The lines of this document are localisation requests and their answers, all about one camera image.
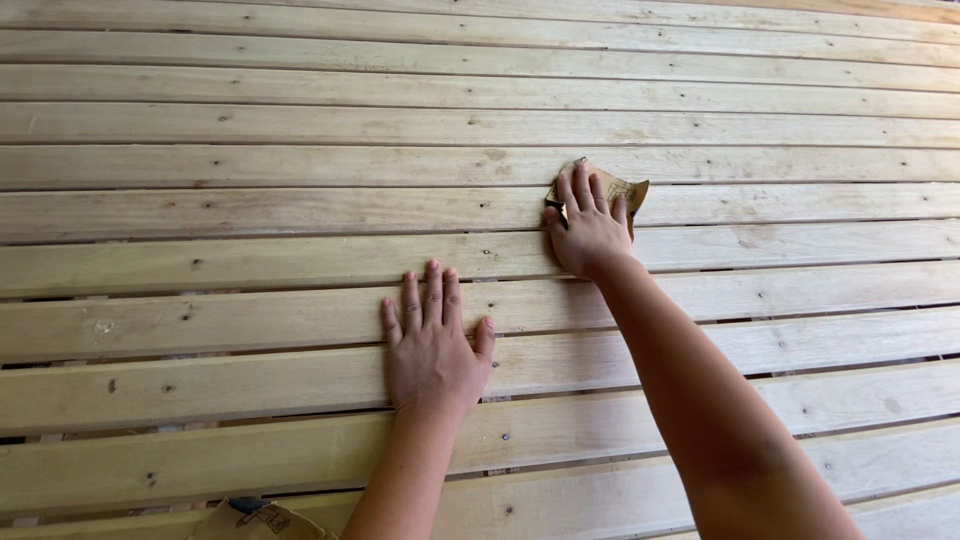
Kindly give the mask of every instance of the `forearm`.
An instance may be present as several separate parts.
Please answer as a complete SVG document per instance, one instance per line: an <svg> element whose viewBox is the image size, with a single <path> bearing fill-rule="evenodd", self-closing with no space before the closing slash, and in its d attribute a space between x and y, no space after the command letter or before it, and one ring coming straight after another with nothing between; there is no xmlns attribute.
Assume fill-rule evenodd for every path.
<svg viewBox="0 0 960 540"><path fill-rule="evenodd" d="M429 538L458 426L445 413L399 412L387 453L342 538Z"/></svg>
<svg viewBox="0 0 960 540"><path fill-rule="evenodd" d="M638 261L611 259L592 277L686 479L763 472L804 459L773 411Z"/></svg>

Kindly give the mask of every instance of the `wooden slat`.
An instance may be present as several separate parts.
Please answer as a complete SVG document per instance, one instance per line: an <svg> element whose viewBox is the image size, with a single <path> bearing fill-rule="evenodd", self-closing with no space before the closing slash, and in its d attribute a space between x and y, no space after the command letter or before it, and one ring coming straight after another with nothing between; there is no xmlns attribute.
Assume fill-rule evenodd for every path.
<svg viewBox="0 0 960 540"><path fill-rule="evenodd" d="M950 443L952 431L956 431L956 422L945 421L926 424L919 428L878 430L819 440L807 439L801 444L807 447L807 453L811 458L824 457L826 453L856 454L857 458L864 462L865 468L862 470L866 473L864 475L866 479L873 478L871 473L875 468L880 472L884 467L892 467L896 476L890 476L889 471L883 471L881 474L886 473L886 480L880 485L884 489L893 491L897 487L902 489L905 486L919 486L924 479L948 477L947 471L955 465L932 452L939 450L939 444ZM914 442L915 437L923 437L929 433L934 434L935 440L924 438L917 441L919 443L917 448L921 451L914 454L913 449L908 448L907 445ZM916 468L919 461L915 458L919 455L930 455L929 461L923 468ZM876 461L871 460L873 456L876 457ZM435 528L433 537L445 538L444 534L449 532L461 538L483 537L483 534L491 531L491 528L504 537L510 537L508 533L514 532L510 526L515 517L524 522L517 527L520 530L516 534L525 530L532 531L532 535L524 534L524 538L537 538L539 533L569 535L573 531L600 534L611 524L637 533L640 530L663 527L664 519L671 523L678 523L679 525L675 528L690 528L692 527L691 518L688 513L684 513L686 508L683 503L679 503L684 499L683 492L676 489L679 479L673 477L666 483L653 483L645 481L651 479L650 477L637 475L647 465L657 466L663 461L665 459L659 458L658 461L640 460L578 467L555 473L559 475L558 477L550 476L549 473L523 473L487 479L452 481L444 487L442 510L438 515L438 526ZM910 462L914 466L903 468L904 462ZM835 460L831 463L831 470L837 473L828 477L828 482L839 493L844 493L844 486L856 485L861 481L851 479L850 477L854 475L849 475L846 470L833 469L833 465L839 464ZM620 485L626 489L613 491L613 488ZM671 499L657 497L656 494L664 487L667 487L666 492L670 494ZM565 493L566 498L557 507L537 505L537 501L550 497L551 493L560 492ZM571 499L571 493L581 492L585 493L584 497ZM281 504L307 515L327 528L340 531L343 530L359 495L353 492L297 497L282 500ZM464 499L468 503L472 499L473 506L469 507L468 511L458 514L457 510L461 507L458 502ZM953 538L953 533L960 526L958 514L953 511L958 501L960 501L960 486L953 484L886 499L855 503L848 506L848 509L857 524L875 540L902 540L913 537L914 533L927 540L948 540ZM506 506L514 510L516 516L512 515L510 519L504 520L501 516ZM663 510L667 508L675 512L677 517L686 516L686 521L676 519L673 513L664 515ZM195 525L209 515L209 512L210 510L195 510L36 528L8 528L0 530L0 538L3 540L40 538L46 540L91 540L93 538L97 540L178 540L186 537ZM599 519L592 515L594 512L601 512ZM456 528L455 520L478 513L489 518L483 527L467 531ZM542 515L563 516L564 520L559 525L556 525L557 520L550 520L551 524L555 524L554 527L561 530L555 528L544 530L543 528L550 524L544 522ZM697 540L697 538L696 533L688 533L662 536L657 540Z"/></svg>
<svg viewBox="0 0 960 540"><path fill-rule="evenodd" d="M960 352L960 307L702 328L744 374ZM488 397L639 384L618 331L503 337L495 359ZM385 406L385 366L372 346L9 370L0 435Z"/></svg>
<svg viewBox="0 0 960 540"><path fill-rule="evenodd" d="M668 26L707 26L778 30L838 36L883 37L960 44L952 24L892 20L823 12L799 12L741 6L708 6L643 0L600 0L584 10L577 0L521 0L438 3L429 0L231 0L241 4L344 8L383 12L508 16L597 22L631 22Z"/></svg>
<svg viewBox="0 0 960 540"><path fill-rule="evenodd" d="M945 67L294 37L0 30L0 61L285 67L957 91L956 69Z"/></svg>
<svg viewBox="0 0 960 540"><path fill-rule="evenodd" d="M960 47L956 45L871 37L170 0L7 0L0 8L0 21L3 27L14 29L181 30L200 34L757 55L960 67Z"/></svg>
<svg viewBox="0 0 960 540"><path fill-rule="evenodd" d="M0 99L460 109L685 110L960 118L960 94L729 83L292 70L0 65Z"/></svg>
<svg viewBox="0 0 960 540"><path fill-rule="evenodd" d="M960 360L753 381L794 433L960 411L957 384ZM391 423L391 413L374 413L13 445L0 455L0 513L36 515L360 485L382 454ZM458 431L448 472L663 448L641 391L481 404ZM937 459L960 452L958 445L948 448L953 450L938 448ZM835 473L840 475L848 469L846 459L854 461L855 454L831 455L827 462L840 460ZM859 469L857 465L851 463L850 470ZM956 475L956 468L951 469ZM897 469L880 471L895 476ZM826 474L831 473L832 466ZM877 475L882 483L884 475ZM856 497L871 494L860 476L847 491ZM652 493L662 496L664 490ZM481 514L471 515L475 519Z"/></svg>
<svg viewBox="0 0 960 540"><path fill-rule="evenodd" d="M960 148L960 121L726 112L0 103L0 142L218 141Z"/></svg>
<svg viewBox="0 0 960 540"><path fill-rule="evenodd" d="M543 180L547 184L552 179ZM0 193L0 241L536 229L542 225L546 191L331 187L9 192ZM657 185L634 223L646 227L958 214L960 184Z"/></svg>
<svg viewBox="0 0 960 540"><path fill-rule="evenodd" d="M652 184L960 180L960 152L902 148L0 145L0 189L545 185L580 156Z"/></svg>
<svg viewBox="0 0 960 540"><path fill-rule="evenodd" d="M696 320L948 304L960 261L657 275ZM464 283L465 328L611 327L592 283ZM379 305L397 287L0 304L0 360L136 356L362 343L381 339Z"/></svg>
<svg viewBox="0 0 960 540"><path fill-rule="evenodd" d="M691 4L717 4L723 6L751 6L786 10L810 10L812 12L846 13L891 17L896 19L922 20L960 24L960 12L951 4L933 1L896 0L686 0Z"/></svg>
<svg viewBox="0 0 960 540"><path fill-rule="evenodd" d="M960 221L637 228L667 272L960 257ZM561 275L546 232L260 238L0 248L0 297L395 282L436 258L462 279Z"/></svg>

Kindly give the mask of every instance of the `wood grain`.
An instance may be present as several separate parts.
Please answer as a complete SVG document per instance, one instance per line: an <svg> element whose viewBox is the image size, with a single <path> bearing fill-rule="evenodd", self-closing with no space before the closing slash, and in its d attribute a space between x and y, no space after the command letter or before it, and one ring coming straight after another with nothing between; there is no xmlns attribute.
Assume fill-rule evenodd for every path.
<svg viewBox="0 0 960 540"><path fill-rule="evenodd" d="M552 182L550 177L543 180ZM8 192L0 193L0 241L537 229L542 225L547 190L331 187ZM634 225L929 219L958 214L960 184L656 185L650 188Z"/></svg>
<svg viewBox="0 0 960 540"><path fill-rule="evenodd" d="M947 67L296 37L0 30L0 61L282 67L424 74L864 86L946 92L957 90L957 70Z"/></svg>
<svg viewBox="0 0 960 540"><path fill-rule="evenodd" d="M652 272L960 257L960 222L649 227ZM0 297L396 282L430 258L461 279L561 275L546 232L114 242L0 248Z"/></svg>
<svg viewBox="0 0 960 540"><path fill-rule="evenodd" d="M0 189L547 185L582 156L651 184L957 182L960 170L960 151L903 148L0 145Z"/></svg>
<svg viewBox="0 0 960 540"><path fill-rule="evenodd" d="M794 433L960 411L960 394L955 391L958 383L960 360L753 381ZM51 445L10 445L0 454L5 486L0 494L0 515L362 485L383 452L391 423L391 413L372 413ZM818 443L824 444L820 440L813 444ZM282 449L281 460L277 459L278 449ZM640 391L481 404L458 431L448 472L663 449ZM958 445L936 445L938 458L931 461L953 462L960 458L958 449ZM847 496L858 498L877 491L865 485L868 477L858 466L859 457L856 453L832 454L827 461L831 474L852 481L846 488ZM841 460L835 473L833 460ZM956 467L948 470L951 478L957 474ZM545 474L552 477L571 471L575 470ZM884 467L873 480L884 483L899 471ZM662 497L664 490L651 494ZM685 506L684 497L680 502ZM461 518L477 520L482 516L483 512L473 511L464 512Z"/></svg>
<svg viewBox="0 0 960 540"><path fill-rule="evenodd" d="M817 86L119 65L0 65L0 99L960 118L960 94Z"/></svg>
<svg viewBox="0 0 960 540"><path fill-rule="evenodd" d="M231 3L706 26L960 44L960 30L948 23L763 7L711 6L644 0L600 0L591 2L589 10L584 10L583 5L577 0L487 0L456 3L437 3L429 0L231 0Z"/></svg>
<svg viewBox="0 0 960 540"><path fill-rule="evenodd" d="M0 142L960 148L960 120L578 110L0 103Z"/></svg>
<svg viewBox="0 0 960 540"><path fill-rule="evenodd" d="M960 47L871 37L822 36L730 28L686 27L328 10L173 0L7 0L6 28L188 31L393 42L559 47L646 52L759 55L960 67Z"/></svg>
<svg viewBox="0 0 960 540"><path fill-rule="evenodd" d="M906 486L916 485L922 482L918 479L942 479L946 478L944 471L948 471L952 465L951 462L944 461L941 456L934 454L937 452L940 443L951 444L951 436L956 430L955 421L936 422L909 428L893 428L888 430L877 430L865 434L841 435L827 437L822 439L826 444L817 448L806 448L811 457L826 457L827 454L854 454L857 460L866 467L868 478L874 471L874 466L879 472L884 466L889 466L897 471L898 478L887 476L885 487L892 485ZM814 440L801 441L801 445L810 447ZM929 461L924 463L923 467L906 469L902 468L902 463L909 461L913 464L921 463L915 459L918 455L914 454L908 445L913 442L918 443L922 455L930 455ZM580 528L587 533L608 527L611 523L620 528L632 531L644 530L646 528L662 527L659 518L664 517L661 509L664 507L675 508L677 516L687 516L687 520L675 520L672 515L666 518L672 523L679 524L674 528L690 528L692 522L689 519L688 510L681 503L674 501L664 501L654 494L664 487L668 491L677 495L679 501L684 499L683 492L676 493L676 483L678 479L673 477L666 484L653 483L645 481L649 477L637 477L635 472L643 469L647 464L655 466L665 462L658 458L658 461L640 460L628 461L610 465L592 465L568 469L561 473L559 478L551 478L545 473L536 473L532 476L530 473L519 475L508 475L492 477L488 479L470 479L448 482L443 498L442 511L438 515L438 527L435 529L434 537L442 538L442 534L453 531L458 537L472 538L472 531L464 534L458 530L457 521L463 517L455 510L459 510L460 502L471 504L470 512L473 514L477 508L491 516L495 524L511 523L499 518L501 510L505 511L505 506L514 508L518 503L523 504L523 513L517 513L516 516L522 516L524 522L534 522L529 526L534 532L542 530L544 525L539 514L536 512L527 512L526 510L539 510L545 514L563 513L569 516L570 511L584 511L587 516L581 519L580 514L574 514L574 519L565 521L558 528L548 530L546 533L570 533L577 524L586 524L587 527ZM850 471L844 471L842 477L828 479L833 489L843 493L843 486L849 483L846 480ZM568 481L581 480L584 485L564 483L562 479ZM624 485L628 491L623 496L617 496L609 499L611 488L618 485ZM635 491L639 486L644 486L639 495ZM587 496L571 498L569 493L576 493L581 489L587 493ZM552 506L527 506L527 502L543 500L548 493L556 493L557 489L570 489L567 492L566 499L556 508ZM325 527L342 530L346 524L347 518L359 499L357 492L342 493L334 495L323 495L313 497L296 497L282 500L284 506L292 508L297 512L309 516L317 523ZM856 520L857 524L875 540L901 540L909 537L913 533L921 533L924 538L930 540L949 540L953 537L960 521L957 519L953 508L960 501L960 487L956 484L931 489L914 491L904 495L886 497L864 503L854 503L848 506L848 510ZM589 527L595 525L591 521L591 514L594 511L610 511L611 507L615 512L610 519L605 519L597 528ZM129 540L129 539L147 539L164 540L169 538L181 538L188 535L192 528L203 518L209 515L210 510L194 510L190 512L174 512L167 514L156 514L150 516L138 516L129 518L118 518L109 520L80 521L59 525L41 526L35 528L6 528L0 530L0 538L4 540L26 540L39 539L46 540ZM636 513L641 512L640 519ZM649 515L653 521L648 522L642 516ZM669 534L658 536L657 540L697 540L699 537L695 532L684 534Z"/></svg>
<svg viewBox="0 0 960 540"><path fill-rule="evenodd" d="M960 351L960 308L703 325L744 374ZM639 384L618 331L502 337L485 395ZM382 346L0 373L0 435L389 405Z"/></svg>
<svg viewBox="0 0 960 540"><path fill-rule="evenodd" d="M960 261L660 274L695 320L954 303ZM464 283L465 329L609 328L596 287L573 280ZM382 337L398 287L0 304L0 361L245 351Z"/></svg>

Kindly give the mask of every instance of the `sandpaper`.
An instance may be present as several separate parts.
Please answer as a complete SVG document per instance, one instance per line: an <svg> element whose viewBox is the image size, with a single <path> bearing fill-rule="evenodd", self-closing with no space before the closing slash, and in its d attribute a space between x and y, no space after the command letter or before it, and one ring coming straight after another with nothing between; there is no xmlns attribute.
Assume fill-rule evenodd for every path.
<svg viewBox="0 0 960 540"><path fill-rule="evenodd" d="M613 211L613 201L616 200L618 195L623 195L627 200L627 228L630 231L630 239L634 239L634 215L636 211L640 209L640 205L643 204L643 199L647 196L647 189L650 187L650 181L644 180L643 182L632 183L616 178L614 175L597 168L596 165L589 162L587 158L580 158L571 163L568 163L566 167L561 171L561 174L566 174L573 179L573 170L580 163L587 164L587 174L588 176L596 173L600 177L600 183L603 185L604 194L607 199L607 204L610 205L610 210ZM550 188L550 192L546 194L546 205L553 207L560 211L561 221L564 223L566 228L566 203L562 203L557 200L557 183L556 181L553 184L553 187Z"/></svg>

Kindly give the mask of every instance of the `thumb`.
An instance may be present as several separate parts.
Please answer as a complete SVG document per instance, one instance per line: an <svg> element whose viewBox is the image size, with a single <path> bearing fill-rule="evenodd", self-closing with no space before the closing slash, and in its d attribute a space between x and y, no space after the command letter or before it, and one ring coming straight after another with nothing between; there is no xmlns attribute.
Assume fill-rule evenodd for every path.
<svg viewBox="0 0 960 540"><path fill-rule="evenodd" d="M559 239L558 234L566 232L564 222L560 219L560 211L554 207L547 207L543 210L543 219L546 220L546 229L550 231L550 236Z"/></svg>
<svg viewBox="0 0 960 540"><path fill-rule="evenodd" d="M496 341L496 332L493 329L493 317L484 317L477 325L473 351L487 362L493 361L493 344Z"/></svg>

